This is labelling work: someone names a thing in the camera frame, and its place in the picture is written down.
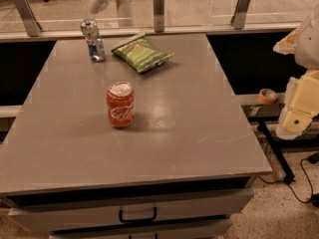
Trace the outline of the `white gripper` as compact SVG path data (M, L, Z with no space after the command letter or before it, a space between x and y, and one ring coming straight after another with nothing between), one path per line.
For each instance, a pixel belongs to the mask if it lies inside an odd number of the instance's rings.
M308 69L300 79L290 78L276 129L279 138L292 140L319 115L319 7L313 9L299 29L277 42L273 51L294 53L295 62Z

